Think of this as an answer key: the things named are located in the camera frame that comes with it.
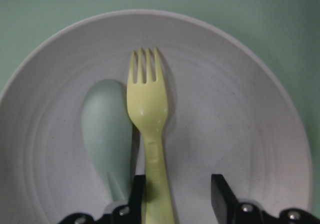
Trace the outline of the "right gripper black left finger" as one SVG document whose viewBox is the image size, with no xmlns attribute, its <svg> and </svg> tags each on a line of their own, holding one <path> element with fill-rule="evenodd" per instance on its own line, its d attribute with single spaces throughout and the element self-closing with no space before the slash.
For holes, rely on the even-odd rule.
<svg viewBox="0 0 320 224">
<path fill-rule="evenodd" d="M 129 221 L 128 223 L 141 223 L 141 209 L 142 209 L 142 200 L 144 196 L 146 178 L 145 175 L 135 175 L 132 184 L 132 190 L 130 193 L 128 207 L 129 207 Z"/>
</svg>

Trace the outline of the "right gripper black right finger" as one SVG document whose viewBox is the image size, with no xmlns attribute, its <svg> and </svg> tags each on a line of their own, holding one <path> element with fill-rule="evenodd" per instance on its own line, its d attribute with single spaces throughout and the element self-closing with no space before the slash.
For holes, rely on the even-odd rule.
<svg viewBox="0 0 320 224">
<path fill-rule="evenodd" d="M 211 205 L 219 224 L 233 223 L 238 199 L 222 174 L 211 175 Z"/>
</svg>

